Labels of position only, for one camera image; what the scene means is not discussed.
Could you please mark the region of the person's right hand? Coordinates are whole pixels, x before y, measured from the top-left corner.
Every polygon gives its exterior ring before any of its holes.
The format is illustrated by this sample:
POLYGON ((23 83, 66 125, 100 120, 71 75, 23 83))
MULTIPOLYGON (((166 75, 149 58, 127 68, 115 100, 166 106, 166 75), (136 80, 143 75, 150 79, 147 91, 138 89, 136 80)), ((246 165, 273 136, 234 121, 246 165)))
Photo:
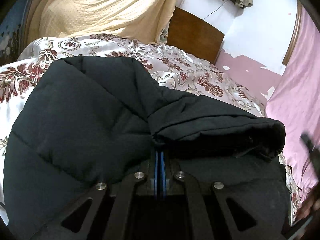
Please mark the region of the person's right hand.
POLYGON ((310 192, 306 200, 304 200, 297 212, 297 219, 304 219, 313 211, 319 210, 319 184, 317 184, 310 192))

